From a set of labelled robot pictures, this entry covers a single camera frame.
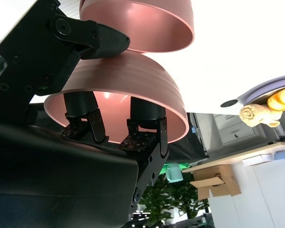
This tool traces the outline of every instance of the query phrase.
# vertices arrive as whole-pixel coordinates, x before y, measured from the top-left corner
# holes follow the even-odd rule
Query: wall
[[[233,165],[242,191],[209,198],[216,228],[285,228],[285,160]]]

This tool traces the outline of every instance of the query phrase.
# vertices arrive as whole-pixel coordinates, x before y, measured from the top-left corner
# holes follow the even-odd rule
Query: table
[[[272,145],[260,147],[257,149],[241,152],[238,154],[233,154],[227,157],[223,157],[217,160],[208,159],[202,164],[183,170],[182,172],[192,172],[196,170],[201,170],[209,168],[216,165],[232,165],[242,162],[243,159],[251,158],[261,154],[275,153],[277,151],[285,150],[285,142],[277,142]]]

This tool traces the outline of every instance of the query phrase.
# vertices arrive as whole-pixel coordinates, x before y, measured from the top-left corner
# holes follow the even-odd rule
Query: bolt
[[[8,91],[9,88],[10,88],[10,87],[9,87],[8,84],[6,84],[6,83],[0,83],[0,90],[2,90],[2,91]]]
[[[46,85],[52,84],[53,78],[50,75],[44,75],[43,76],[43,81]]]
[[[94,39],[97,39],[98,38],[98,34],[95,30],[92,31],[92,36]]]
[[[14,59],[13,59],[13,63],[14,64],[18,64],[21,62],[21,55],[19,53],[15,53],[14,54]]]
[[[71,33],[71,27],[66,20],[58,19],[55,26],[57,31],[63,36],[67,36]]]
[[[140,200],[140,198],[141,198],[141,190],[139,188],[136,188],[133,195],[133,203],[136,205]]]
[[[27,92],[32,92],[33,91],[33,87],[31,87],[31,86],[29,86],[29,85],[27,85],[27,86],[25,86],[25,91],[27,91]]]
[[[58,9],[58,6],[60,5],[57,1],[48,1],[48,3],[50,4],[50,8],[52,10],[57,10]]]

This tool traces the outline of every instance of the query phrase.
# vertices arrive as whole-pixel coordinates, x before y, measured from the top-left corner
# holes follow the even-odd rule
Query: metallic pink bowl
[[[120,30],[138,52],[177,51],[194,40],[191,0],[81,0],[80,19]]]
[[[44,102],[47,114],[68,125],[63,93],[94,91],[110,141],[120,143],[128,135],[130,97],[135,96],[166,108],[168,141],[184,137],[189,124],[179,89],[171,76],[152,59],[132,51],[97,60],[79,62],[62,92]]]

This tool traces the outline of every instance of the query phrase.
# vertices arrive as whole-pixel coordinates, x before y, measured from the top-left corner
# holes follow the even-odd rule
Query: cabinet door
[[[245,123],[239,123],[226,129],[220,130],[219,135],[224,145],[226,143],[231,143],[236,140],[241,140],[246,137],[255,135],[255,132],[253,128],[248,127]]]
[[[215,117],[218,130],[222,130],[238,123],[242,123],[238,115],[219,115]]]

